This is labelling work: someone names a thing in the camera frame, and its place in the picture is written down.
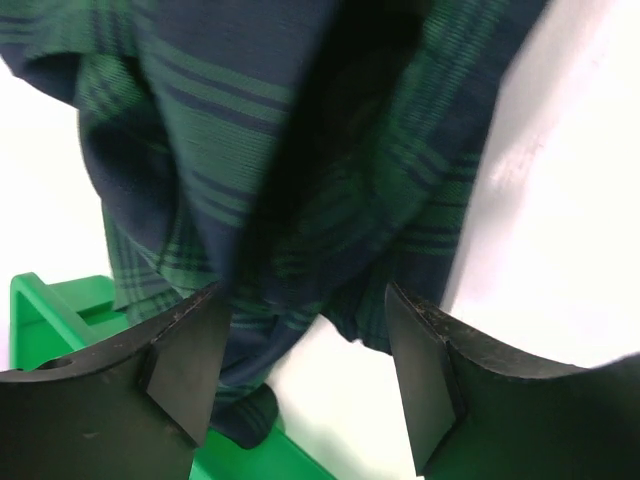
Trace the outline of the green navy plaid skirt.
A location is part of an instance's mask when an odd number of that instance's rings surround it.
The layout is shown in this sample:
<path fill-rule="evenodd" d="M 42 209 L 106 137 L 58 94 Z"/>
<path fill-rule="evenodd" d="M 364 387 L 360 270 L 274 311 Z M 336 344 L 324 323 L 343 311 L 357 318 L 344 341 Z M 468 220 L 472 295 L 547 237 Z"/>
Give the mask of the green navy plaid skirt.
<path fill-rule="evenodd" d="M 117 310 L 232 308 L 211 427 L 327 318 L 388 352 L 386 287 L 443 297 L 501 79 L 542 1 L 5 1 L 12 73 L 74 107 Z"/>

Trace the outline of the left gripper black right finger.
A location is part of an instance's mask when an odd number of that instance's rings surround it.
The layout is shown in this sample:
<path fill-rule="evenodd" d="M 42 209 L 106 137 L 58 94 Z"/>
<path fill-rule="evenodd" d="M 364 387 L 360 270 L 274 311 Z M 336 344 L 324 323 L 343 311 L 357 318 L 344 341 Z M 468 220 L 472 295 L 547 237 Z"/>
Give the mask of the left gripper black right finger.
<path fill-rule="evenodd" d="M 545 359 L 397 285 L 385 309 L 419 476 L 638 477 L 637 356 L 589 369 Z"/>

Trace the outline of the green plastic tray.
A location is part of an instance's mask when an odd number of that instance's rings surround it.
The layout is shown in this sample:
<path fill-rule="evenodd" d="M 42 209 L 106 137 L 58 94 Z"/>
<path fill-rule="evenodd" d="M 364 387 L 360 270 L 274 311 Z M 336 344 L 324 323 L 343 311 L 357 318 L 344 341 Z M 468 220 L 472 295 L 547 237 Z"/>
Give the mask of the green plastic tray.
<path fill-rule="evenodd" d="M 130 326 L 112 310 L 114 288 L 104 276 L 54 285 L 32 273 L 10 287 L 10 367 L 31 371 L 122 333 Z M 326 470 L 284 433 L 245 450 L 208 426 L 185 479 L 324 479 Z"/>

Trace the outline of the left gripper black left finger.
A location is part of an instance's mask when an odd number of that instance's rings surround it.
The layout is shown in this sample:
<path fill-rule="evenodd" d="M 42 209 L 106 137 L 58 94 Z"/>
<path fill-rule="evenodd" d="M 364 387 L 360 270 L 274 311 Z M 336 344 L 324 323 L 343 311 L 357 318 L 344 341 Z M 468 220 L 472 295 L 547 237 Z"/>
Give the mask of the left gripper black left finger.
<path fill-rule="evenodd" d="M 205 442 L 230 311 L 216 285 L 31 371 L 1 375 L 5 479 L 185 479 Z"/>

